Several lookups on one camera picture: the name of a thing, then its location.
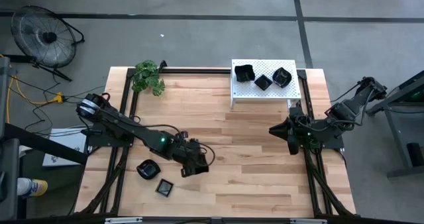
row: spray can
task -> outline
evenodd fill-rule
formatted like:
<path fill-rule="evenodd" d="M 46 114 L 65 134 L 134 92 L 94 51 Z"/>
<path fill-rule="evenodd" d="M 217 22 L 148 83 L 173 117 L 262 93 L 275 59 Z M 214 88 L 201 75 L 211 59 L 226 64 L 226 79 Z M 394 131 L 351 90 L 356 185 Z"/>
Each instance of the spray can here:
<path fill-rule="evenodd" d="M 18 178 L 18 196 L 41 196 L 47 191 L 47 182 L 30 178 Z"/>

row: fan guard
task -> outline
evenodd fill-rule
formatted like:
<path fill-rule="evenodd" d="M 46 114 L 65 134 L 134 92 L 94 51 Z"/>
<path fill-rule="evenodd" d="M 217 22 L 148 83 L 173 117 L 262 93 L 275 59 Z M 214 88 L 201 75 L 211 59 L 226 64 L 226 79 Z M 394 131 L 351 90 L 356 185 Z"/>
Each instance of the fan guard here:
<path fill-rule="evenodd" d="M 22 7 L 11 23 L 21 51 L 34 63 L 49 68 L 63 68 L 74 59 L 76 44 L 83 39 L 76 42 L 71 28 L 75 29 L 52 11 L 37 6 Z"/>

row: black cup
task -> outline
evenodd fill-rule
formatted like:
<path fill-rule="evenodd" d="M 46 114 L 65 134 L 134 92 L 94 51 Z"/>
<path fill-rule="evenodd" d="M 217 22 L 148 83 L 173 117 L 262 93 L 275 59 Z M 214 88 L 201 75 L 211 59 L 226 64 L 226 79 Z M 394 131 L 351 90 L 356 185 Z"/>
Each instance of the black cup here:
<path fill-rule="evenodd" d="M 253 72 L 253 66 L 246 64 L 243 66 L 236 66 L 234 68 L 238 82 L 249 82 L 254 81 L 255 75 Z"/>
<path fill-rule="evenodd" d="M 265 75 L 262 75 L 258 79 L 256 79 L 256 81 L 254 81 L 254 83 L 260 89 L 262 89 L 262 91 L 265 91 L 266 88 L 268 88 L 272 84 L 272 81 L 271 81 L 270 78 L 267 78 Z"/>
<path fill-rule="evenodd" d="M 279 87 L 285 88 L 292 80 L 292 75 L 284 68 L 278 68 L 276 72 L 274 72 L 274 75 L 272 75 L 272 80 Z"/>

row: white paper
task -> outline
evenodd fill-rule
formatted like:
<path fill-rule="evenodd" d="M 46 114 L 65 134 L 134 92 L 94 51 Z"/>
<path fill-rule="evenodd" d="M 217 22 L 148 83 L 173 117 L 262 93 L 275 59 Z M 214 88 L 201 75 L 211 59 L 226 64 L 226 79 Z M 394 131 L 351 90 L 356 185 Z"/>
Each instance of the white paper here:
<path fill-rule="evenodd" d="M 85 145 L 85 139 L 86 136 L 82 133 L 76 133 L 76 131 L 80 131 L 82 129 L 52 129 L 52 135 L 64 135 L 59 137 L 50 137 L 49 139 L 58 142 L 59 144 L 62 144 L 64 146 L 67 146 L 69 148 L 73 148 L 74 150 L 83 152 L 84 151 L 84 145 Z M 78 165 L 78 163 L 58 158 L 56 156 L 52 156 L 51 154 L 45 154 L 44 160 L 42 163 L 43 166 L 46 167 L 53 167 L 53 166 L 67 166 L 67 165 Z"/>

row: yellow cable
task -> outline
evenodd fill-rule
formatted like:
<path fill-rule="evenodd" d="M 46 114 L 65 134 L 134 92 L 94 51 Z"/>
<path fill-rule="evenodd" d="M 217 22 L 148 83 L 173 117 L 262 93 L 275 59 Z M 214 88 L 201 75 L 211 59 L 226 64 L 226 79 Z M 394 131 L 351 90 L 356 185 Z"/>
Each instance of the yellow cable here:
<path fill-rule="evenodd" d="M 29 101 L 29 103 L 32 103 L 32 104 L 35 104 L 35 105 L 44 105 L 44 104 L 47 104 L 47 103 L 49 103 L 49 102 L 52 102 L 52 101 L 54 101 L 54 99 L 53 100 L 50 100 L 50 101 L 44 101 L 44 102 L 35 102 L 35 101 L 30 101 L 25 95 L 24 95 L 24 93 L 21 91 L 21 87 L 19 86 L 19 81 L 18 80 L 16 80 L 16 87 L 18 88 L 18 91 L 19 91 L 19 93 L 20 93 L 20 95 L 21 96 L 23 96 L 26 100 L 28 100 Z"/>
<path fill-rule="evenodd" d="M 10 116 L 9 116 L 9 98 L 10 98 L 10 96 L 11 96 L 11 87 L 12 87 L 12 85 L 13 85 L 13 81 L 14 81 L 15 79 L 12 77 L 12 80 L 11 80 L 11 83 L 9 84 L 9 88 L 8 88 L 8 90 L 7 90 L 7 99 L 6 99 L 6 122 L 8 123 L 8 124 L 10 124 L 10 122 L 11 122 L 11 120 L 10 120 Z"/>

